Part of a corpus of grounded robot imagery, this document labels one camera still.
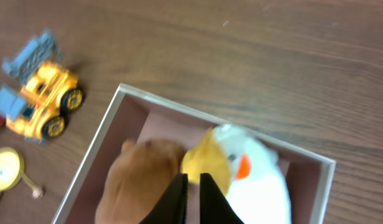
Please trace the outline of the brown plush toy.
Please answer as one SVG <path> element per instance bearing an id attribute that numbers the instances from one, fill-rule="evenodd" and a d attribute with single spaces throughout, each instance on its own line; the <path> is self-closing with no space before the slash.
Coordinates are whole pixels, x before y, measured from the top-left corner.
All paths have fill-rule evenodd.
<path id="1" fill-rule="evenodd" d="M 180 172 L 186 151 L 169 139 L 125 140 L 109 169 L 95 223 L 140 223 Z"/>

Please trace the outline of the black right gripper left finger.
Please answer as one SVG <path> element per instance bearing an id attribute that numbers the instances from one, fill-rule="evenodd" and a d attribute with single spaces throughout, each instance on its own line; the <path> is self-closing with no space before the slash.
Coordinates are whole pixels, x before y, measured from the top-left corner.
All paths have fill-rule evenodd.
<path id="1" fill-rule="evenodd" d="M 141 224 L 185 224 L 188 175 L 177 174 Z"/>

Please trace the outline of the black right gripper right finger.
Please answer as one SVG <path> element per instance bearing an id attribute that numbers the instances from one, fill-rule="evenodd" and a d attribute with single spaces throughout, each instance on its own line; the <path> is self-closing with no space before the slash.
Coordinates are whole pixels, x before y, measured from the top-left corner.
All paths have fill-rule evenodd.
<path id="1" fill-rule="evenodd" d="M 200 175 L 200 223 L 243 224 L 209 173 Z"/>

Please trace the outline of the yellow wooden rattle drum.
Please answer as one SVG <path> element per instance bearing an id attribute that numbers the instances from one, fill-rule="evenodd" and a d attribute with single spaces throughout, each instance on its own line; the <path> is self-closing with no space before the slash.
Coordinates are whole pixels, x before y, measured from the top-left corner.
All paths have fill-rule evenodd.
<path id="1" fill-rule="evenodd" d="M 25 162 L 21 153 L 12 147 L 0 148 L 0 196 L 3 191 L 9 190 L 23 181 L 32 191 L 32 197 L 43 197 L 43 187 L 37 185 L 25 173 Z"/>

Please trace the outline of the white and yellow duck plush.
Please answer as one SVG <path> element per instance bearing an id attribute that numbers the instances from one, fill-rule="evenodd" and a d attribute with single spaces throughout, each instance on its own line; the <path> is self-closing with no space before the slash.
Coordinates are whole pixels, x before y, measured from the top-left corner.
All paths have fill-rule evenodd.
<path id="1" fill-rule="evenodd" d="M 279 155 L 239 126 L 210 128 L 183 158 L 181 172 L 201 185 L 209 174 L 244 223 L 291 224 L 292 209 Z"/>

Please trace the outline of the yellow toy construction truck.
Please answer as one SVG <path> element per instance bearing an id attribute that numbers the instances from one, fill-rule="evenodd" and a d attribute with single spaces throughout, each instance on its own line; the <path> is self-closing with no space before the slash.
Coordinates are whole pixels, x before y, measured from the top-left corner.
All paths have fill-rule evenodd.
<path id="1" fill-rule="evenodd" d="M 2 70 L 20 88 L 0 87 L 0 116 L 11 131 L 28 141 L 41 143 L 62 135 L 67 115 L 83 103 L 78 78 L 60 64 L 61 59 L 54 33 L 45 30 L 15 57 L 2 61 Z"/>

